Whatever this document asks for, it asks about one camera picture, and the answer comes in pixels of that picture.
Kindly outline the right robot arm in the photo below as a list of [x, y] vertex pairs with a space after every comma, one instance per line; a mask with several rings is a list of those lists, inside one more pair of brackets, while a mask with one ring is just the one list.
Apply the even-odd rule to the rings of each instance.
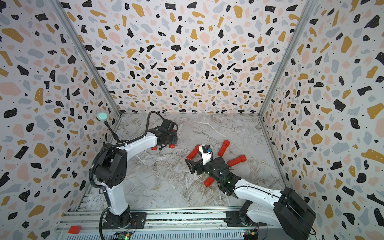
[[291, 188], [267, 189], [233, 174], [223, 158], [204, 164], [185, 160], [191, 174], [208, 174], [227, 196], [245, 200], [239, 210], [239, 223], [250, 226], [264, 223], [281, 228], [293, 240], [307, 240], [314, 234], [314, 210]]

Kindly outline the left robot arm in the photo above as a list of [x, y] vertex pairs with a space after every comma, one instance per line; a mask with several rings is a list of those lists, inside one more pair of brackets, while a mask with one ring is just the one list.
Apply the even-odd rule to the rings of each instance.
[[177, 144], [178, 124], [165, 118], [162, 120], [160, 126], [152, 129], [147, 121], [145, 133], [137, 138], [105, 144], [94, 158], [89, 169], [89, 181], [105, 197], [108, 207], [102, 220], [107, 221], [107, 226], [124, 229], [133, 223], [123, 187], [128, 160], [147, 149]]

